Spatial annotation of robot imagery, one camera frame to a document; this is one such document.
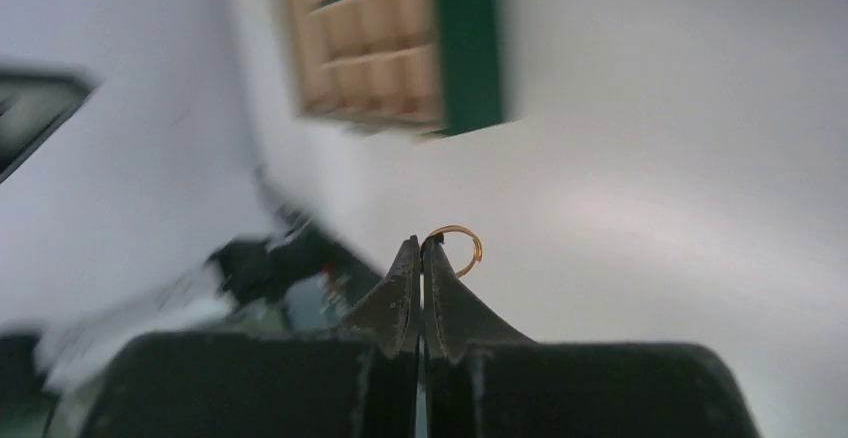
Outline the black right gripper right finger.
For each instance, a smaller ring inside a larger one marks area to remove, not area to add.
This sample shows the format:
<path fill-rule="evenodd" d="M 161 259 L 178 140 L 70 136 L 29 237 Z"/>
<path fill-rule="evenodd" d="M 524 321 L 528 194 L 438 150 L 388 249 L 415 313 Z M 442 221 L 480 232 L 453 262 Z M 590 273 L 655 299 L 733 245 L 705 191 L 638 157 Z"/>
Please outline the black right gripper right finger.
<path fill-rule="evenodd" d="M 733 373 L 680 342 L 542 343 L 499 317 L 422 247 L 432 437 L 755 437 Z"/>

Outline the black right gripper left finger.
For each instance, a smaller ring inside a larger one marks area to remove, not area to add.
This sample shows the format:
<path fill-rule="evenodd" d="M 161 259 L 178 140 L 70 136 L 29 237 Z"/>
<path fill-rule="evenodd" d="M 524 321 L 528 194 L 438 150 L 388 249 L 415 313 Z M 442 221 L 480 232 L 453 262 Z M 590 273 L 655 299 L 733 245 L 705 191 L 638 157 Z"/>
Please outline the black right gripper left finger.
<path fill-rule="evenodd" d="M 411 437 L 420 247 L 336 327 L 283 335 L 157 332 L 106 370 L 84 437 Z"/>

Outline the green jewelry box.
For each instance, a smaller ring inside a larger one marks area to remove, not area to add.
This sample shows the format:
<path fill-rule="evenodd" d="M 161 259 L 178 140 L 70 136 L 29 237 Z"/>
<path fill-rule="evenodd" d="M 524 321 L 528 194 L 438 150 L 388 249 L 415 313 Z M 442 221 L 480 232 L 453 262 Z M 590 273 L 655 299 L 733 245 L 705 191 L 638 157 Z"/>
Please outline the green jewelry box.
<path fill-rule="evenodd" d="M 285 0 L 298 105 L 456 136 L 507 119 L 497 0 Z"/>

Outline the green jewelry tray insert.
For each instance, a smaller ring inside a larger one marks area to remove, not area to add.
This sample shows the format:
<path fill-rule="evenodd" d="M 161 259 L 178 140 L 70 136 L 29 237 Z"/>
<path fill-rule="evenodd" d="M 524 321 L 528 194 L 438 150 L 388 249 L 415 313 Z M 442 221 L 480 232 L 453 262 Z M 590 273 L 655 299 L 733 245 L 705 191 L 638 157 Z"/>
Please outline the green jewelry tray insert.
<path fill-rule="evenodd" d="M 434 0 L 286 0 L 300 110 L 378 129 L 443 127 Z"/>

